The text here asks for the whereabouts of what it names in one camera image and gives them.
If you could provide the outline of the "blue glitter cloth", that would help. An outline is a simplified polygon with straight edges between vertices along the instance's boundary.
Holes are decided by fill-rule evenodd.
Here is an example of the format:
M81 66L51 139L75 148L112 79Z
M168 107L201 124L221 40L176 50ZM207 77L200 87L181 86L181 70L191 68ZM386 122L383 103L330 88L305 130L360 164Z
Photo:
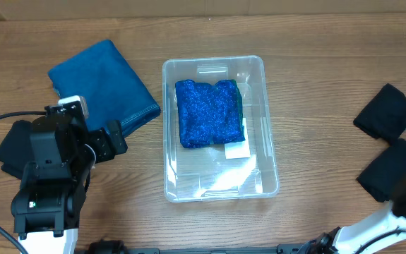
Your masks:
M243 102L235 80L175 83L179 141L185 148L244 141Z

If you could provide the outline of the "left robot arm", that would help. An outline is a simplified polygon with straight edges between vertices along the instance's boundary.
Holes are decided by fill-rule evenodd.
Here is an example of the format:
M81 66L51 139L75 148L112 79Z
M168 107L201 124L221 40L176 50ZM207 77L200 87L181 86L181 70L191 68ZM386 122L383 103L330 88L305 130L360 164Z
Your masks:
M26 253L73 253L90 171L127 151L121 124L90 132L82 114L49 113L32 123L34 158L11 203L14 231Z

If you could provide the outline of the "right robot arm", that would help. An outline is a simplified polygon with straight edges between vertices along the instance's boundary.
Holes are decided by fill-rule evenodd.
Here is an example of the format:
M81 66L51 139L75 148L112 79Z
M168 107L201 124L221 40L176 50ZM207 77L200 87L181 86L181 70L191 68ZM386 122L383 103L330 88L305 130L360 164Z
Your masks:
M367 218L321 234L300 253L376 253L406 240L406 176L397 184L390 202Z

